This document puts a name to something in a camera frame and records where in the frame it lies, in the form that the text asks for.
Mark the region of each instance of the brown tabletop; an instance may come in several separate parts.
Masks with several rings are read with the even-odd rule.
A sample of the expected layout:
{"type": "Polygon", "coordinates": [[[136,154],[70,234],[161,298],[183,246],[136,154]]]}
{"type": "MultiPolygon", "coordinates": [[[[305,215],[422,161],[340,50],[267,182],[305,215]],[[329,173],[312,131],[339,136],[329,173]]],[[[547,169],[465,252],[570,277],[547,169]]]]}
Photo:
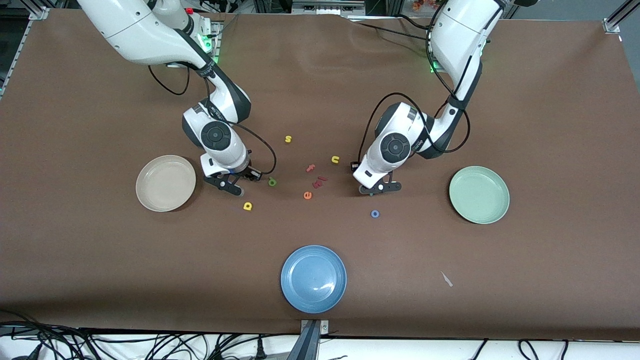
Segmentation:
{"type": "MultiPolygon", "coordinates": [[[[637,340],[640,96],[620,41],[599,22],[525,20],[500,21],[492,40],[468,144],[412,158],[394,174],[400,192],[368,197],[349,162],[375,104],[401,91],[433,114],[446,98],[424,42],[333,15],[240,16],[220,66],[252,100],[243,124],[277,152],[278,184],[241,180],[236,198],[203,184],[202,151],[180,128],[202,80],[171,95],[82,12],[52,10],[0,101],[0,306],[83,327],[295,332],[310,316],[284,299],[280,270],[321,244],[348,272],[319,315],[339,334],[637,340]],[[198,185],[179,210],[154,213],[135,182],[165,154],[191,160],[198,185]],[[449,202],[469,165],[509,186],[495,224],[449,202]],[[329,180],[315,190],[317,176],[329,180]]],[[[184,69],[156,69],[184,85],[184,69]]],[[[238,133],[267,170],[268,150],[238,133]]]]}

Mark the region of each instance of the blue plastic piece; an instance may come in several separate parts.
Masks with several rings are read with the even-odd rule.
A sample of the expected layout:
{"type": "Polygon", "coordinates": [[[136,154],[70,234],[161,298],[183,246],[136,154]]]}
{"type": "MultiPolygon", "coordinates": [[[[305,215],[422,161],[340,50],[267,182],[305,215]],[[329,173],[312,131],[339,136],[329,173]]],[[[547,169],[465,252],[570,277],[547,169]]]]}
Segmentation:
{"type": "Polygon", "coordinates": [[[347,288],[347,270],[331,249],[309,245],[287,258],[280,286],[291,306],[309,314],[324,313],[342,298],[347,288]]]}

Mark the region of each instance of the robotic arm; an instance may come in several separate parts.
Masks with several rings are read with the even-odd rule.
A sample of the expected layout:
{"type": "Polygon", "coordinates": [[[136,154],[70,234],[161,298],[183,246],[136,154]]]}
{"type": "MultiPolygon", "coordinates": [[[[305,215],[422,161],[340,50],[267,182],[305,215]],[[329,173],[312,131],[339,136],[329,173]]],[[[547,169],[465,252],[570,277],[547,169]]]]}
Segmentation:
{"type": "Polygon", "coordinates": [[[398,102],[387,108],[376,125],[376,139],[362,158],[352,165],[360,182],[360,193],[400,190],[399,183],[383,178],[402,165],[410,151],[426,159],[442,155],[451,141],[463,110],[482,73],[480,54],[486,39],[500,19],[504,5],[499,0],[450,0],[441,5],[430,31],[430,48],[454,83],[444,113],[434,119],[409,104],[398,102]]]}
{"type": "Polygon", "coordinates": [[[187,29],[196,31],[184,10],[175,11],[171,6],[173,1],[163,0],[147,3],[144,0],[78,0],[78,3],[105,40],[126,60],[141,65],[181,63],[215,86],[213,93],[182,116],[187,137],[205,150],[200,158],[205,181],[240,196],[243,189],[236,185],[240,177],[260,180],[262,173],[250,166],[249,152],[230,126],[249,117],[249,97],[183,31],[185,28],[173,29],[161,20],[172,26],[186,22],[187,29]],[[236,178],[229,181],[229,175],[236,178]]]}

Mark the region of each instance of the green plate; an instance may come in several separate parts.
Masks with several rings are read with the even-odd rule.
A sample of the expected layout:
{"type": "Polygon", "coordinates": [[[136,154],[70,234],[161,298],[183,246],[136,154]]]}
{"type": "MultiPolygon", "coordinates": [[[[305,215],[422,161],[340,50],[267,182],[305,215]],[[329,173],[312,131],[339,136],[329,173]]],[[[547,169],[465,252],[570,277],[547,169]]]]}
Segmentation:
{"type": "Polygon", "coordinates": [[[486,167],[465,167],[451,179],[449,197],[463,218],[476,224],[500,220],[509,208],[504,180],[486,167]]]}

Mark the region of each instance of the beige plate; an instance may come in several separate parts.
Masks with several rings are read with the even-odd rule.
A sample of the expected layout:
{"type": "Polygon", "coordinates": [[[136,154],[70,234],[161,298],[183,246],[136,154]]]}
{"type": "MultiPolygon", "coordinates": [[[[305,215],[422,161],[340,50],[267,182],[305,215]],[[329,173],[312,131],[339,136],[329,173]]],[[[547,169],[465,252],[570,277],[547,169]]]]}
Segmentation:
{"type": "Polygon", "coordinates": [[[145,208],[171,211],[187,202],[196,187],[191,164],[176,155],[164,155],[142,168],[136,181],[136,195],[145,208]]]}

